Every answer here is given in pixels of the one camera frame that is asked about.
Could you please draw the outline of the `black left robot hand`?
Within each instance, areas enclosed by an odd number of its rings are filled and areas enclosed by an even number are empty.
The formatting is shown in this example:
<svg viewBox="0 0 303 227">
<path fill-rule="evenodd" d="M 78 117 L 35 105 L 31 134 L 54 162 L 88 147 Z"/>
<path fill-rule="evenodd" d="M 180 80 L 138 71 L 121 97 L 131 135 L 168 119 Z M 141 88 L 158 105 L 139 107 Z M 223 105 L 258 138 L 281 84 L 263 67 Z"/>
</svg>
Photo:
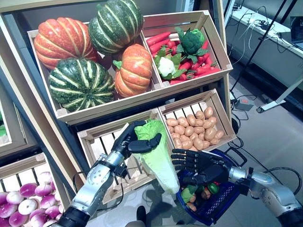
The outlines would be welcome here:
<svg viewBox="0 0 303 227">
<path fill-rule="evenodd" d="M 135 127 L 144 126 L 146 123 L 146 121 L 134 121 L 128 125 L 115 140 L 111 151 L 120 152 L 127 159 L 132 154 L 148 153 L 155 149 L 160 143 L 161 133 L 157 133 L 149 140 L 139 140 L 135 133 Z"/>
</svg>

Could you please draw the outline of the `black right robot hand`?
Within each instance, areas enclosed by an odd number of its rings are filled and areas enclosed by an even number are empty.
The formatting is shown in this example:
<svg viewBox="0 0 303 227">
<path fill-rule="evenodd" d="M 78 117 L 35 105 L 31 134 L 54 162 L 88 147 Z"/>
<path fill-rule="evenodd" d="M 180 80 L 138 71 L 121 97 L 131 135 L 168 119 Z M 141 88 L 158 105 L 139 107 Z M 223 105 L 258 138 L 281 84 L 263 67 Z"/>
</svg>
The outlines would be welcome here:
<svg viewBox="0 0 303 227">
<path fill-rule="evenodd" d="M 182 178 L 184 184 L 198 186 L 228 181 L 231 165 L 216 154 L 175 148 L 171 159 L 175 170 L 187 173 Z"/>
</svg>

